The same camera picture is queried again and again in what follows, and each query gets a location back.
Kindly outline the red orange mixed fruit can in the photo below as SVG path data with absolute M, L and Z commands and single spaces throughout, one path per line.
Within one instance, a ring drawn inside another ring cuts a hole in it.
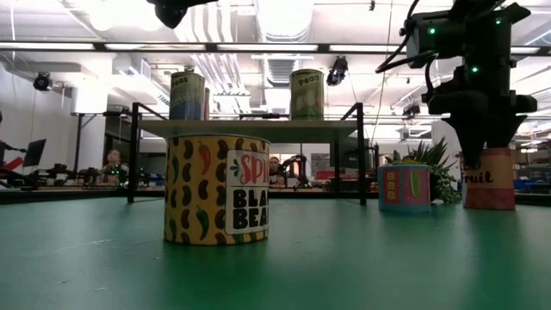
M 509 148 L 484 149 L 474 166 L 461 163 L 462 206 L 471 209 L 515 210 L 513 161 Z

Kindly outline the green pears can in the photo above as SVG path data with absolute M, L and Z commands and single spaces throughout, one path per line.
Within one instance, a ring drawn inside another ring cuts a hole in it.
M 300 69 L 289 76 L 291 92 L 289 114 L 292 121 L 324 119 L 324 74 L 314 69 Z

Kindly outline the yellow black beans can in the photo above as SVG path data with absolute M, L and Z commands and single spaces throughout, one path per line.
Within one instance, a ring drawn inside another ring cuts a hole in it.
M 268 238 L 266 139 L 195 134 L 167 140 L 164 239 L 238 245 Z

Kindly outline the white pillar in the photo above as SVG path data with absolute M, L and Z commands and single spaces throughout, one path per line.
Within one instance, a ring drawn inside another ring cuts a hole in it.
M 458 182 L 461 180 L 461 146 L 455 130 L 445 121 L 433 121 L 431 123 L 432 143 L 438 144 L 441 140 L 446 145 L 441 163 L 449 168 L 449 175 L 455 179 L 451 185 L 458 189 Z

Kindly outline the blue green peas can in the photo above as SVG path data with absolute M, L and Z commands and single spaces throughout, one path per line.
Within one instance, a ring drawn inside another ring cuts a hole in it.
M 201 75 L 179 71 L 170 75 L 170 120 L 204 119 L 205 78 Z

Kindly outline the black background table frame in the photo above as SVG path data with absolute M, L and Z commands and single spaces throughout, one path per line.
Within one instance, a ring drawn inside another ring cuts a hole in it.
M 130 112 L 73 112 L 77 118 L 76 142 L 74 151 L 74 172 L 84 172 L 93 168 L 102 181 L 104 170 L 114 160 L 125 157 L 130 146 Z

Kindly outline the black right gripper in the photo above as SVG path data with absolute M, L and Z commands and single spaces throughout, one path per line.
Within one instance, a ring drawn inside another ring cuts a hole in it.
M 537 111 L 537 100 L 533 96 L 518 95 L 500 82 L 486 78 L 478 66 L 457 66 L 448 82 L 435 87 L 426 67 L 427 91 L 424 103 L 430 115 L 451 116 L 446 122 L 455 130 L 464 158 L 464 165 L 473 168 L 479 162 L 483 146 L 506 148 L 518 128 L 527 118 L 516 113 Z M 490 113 L 512 115 L 492 116 L 488 123 L 487 136 L 481 132 L 480 116 Z

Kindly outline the blue pink corn can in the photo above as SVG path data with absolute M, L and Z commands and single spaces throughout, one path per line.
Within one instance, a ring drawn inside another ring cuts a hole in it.
M 430 167 L 424 164 L 394 164 L 378 168 L 380 211 L 430 212 Z

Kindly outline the black overhead frame bar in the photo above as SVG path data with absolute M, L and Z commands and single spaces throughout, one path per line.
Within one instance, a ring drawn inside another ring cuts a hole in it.
M 214 42 L 105 42 L 105 41 L 7 41 L 1 51 L 99 52 L 99 53 L 287 53 L 287 54 L 385 54 L 394 45 L 308 43 Z

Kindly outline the black computer monitor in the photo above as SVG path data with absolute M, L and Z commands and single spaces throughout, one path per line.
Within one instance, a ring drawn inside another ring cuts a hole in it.
M 23 167 L 33 167 L 40 164 L 42 154 L 46 145 L 46 139 L 39 139 L 28 144 L 25 157 L 23 159 Z

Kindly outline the wooden shelf with black legs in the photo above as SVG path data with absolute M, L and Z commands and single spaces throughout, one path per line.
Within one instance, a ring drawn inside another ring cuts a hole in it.
M 352 105 L 337 121 L 171 121 L 146 105 L 135 102 L 131 112 L 130 175 L 127 190 L 127 201 L 130 203 L 134 202 L 136 196 L 136 166 L 141 129 L 164 139 L 185 134 L 229 133 L 262 138 L 276 144 L 332 143 L 336 156 L 339 154 L 339 141 L 357 132 L 358 150 L 365 151 L 364 112 L 360 102 Z

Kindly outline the silver ventilation duct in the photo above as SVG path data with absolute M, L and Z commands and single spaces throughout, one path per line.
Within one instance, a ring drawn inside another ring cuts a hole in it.
M 262 43 L 304 43 L 313 19 L 314 0 L 254 0 L 258 40 Z M 298 54 L 262 56 L 263 104 L 269 112 L 289 109 L 290 74 L 300 68 Z

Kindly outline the green table mat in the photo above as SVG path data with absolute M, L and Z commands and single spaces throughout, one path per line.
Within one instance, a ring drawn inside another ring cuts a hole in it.
M 551 310 L 551 208 L 274 200 L 269 236 L 163 240 L 160 199 L 0 207 L 0 310 Z

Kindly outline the shelf of blue bins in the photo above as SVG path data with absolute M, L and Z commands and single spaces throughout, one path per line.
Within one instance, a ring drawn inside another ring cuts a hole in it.
M 551 195 L 551 182 L 543 179 L 515 179 L 513 185 L 518 192 Z

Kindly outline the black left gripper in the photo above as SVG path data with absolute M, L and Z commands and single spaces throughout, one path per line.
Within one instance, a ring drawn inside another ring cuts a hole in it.
M 154 6 L 156 17 L 167 27 L 175 29 L 189 8 L 217 0 L 146 0 Z

